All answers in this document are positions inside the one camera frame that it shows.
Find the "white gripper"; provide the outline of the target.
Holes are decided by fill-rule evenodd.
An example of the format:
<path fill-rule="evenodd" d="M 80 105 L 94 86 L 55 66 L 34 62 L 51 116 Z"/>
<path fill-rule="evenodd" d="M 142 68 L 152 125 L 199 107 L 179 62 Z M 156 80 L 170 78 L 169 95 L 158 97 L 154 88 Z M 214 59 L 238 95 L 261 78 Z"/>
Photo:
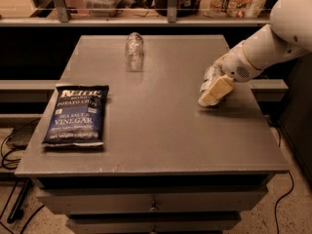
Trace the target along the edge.
<path fill-rule="evenodd" d="M 226 55 L 218 58 L 214 66 L 226 75 L 204 81 L 198 99 L 201 106 L 217 105 L 222 98 L 233 91 L 233 79 L 239 83 L 246 83 L 262 73 L 262 70 L 251 65 L 246 57 L 246 40 L 241 41 Z"/>

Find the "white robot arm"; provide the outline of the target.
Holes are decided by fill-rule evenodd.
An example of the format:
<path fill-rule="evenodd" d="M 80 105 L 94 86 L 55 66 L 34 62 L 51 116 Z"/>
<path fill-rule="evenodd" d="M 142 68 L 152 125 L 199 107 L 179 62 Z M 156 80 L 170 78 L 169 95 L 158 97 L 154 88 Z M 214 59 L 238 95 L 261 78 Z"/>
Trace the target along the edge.
<path fill-rule="evenodd" d="M 198 103 L 214 106 L 266 68 L 312 52 L 312 0 L 278 0 L 269 22 L 208 67 Z"/>

